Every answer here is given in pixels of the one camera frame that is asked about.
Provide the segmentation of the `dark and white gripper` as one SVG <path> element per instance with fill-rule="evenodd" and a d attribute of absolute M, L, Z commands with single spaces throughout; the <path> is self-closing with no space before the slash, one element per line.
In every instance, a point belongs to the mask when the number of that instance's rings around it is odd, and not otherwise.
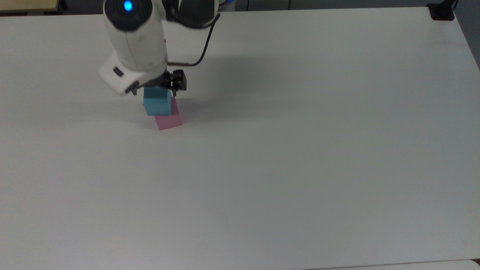
<path fill-rule="evenodd" d="M 131 93 L 137 96 L 141 87 L 161 87 L 167 79 L 167 58 L 161 58 L 158 64 L 147 67 L 146 71 L 137 69 L 136 64 L 128 64 L 114 51 L 98 69 L 98 74 L 116 94 L 125 96 Z M 187 90 L 187 79 L 182 69 L 174 70 L 170 75 L 170 89 L 174 97 L 177 92 Z"/>

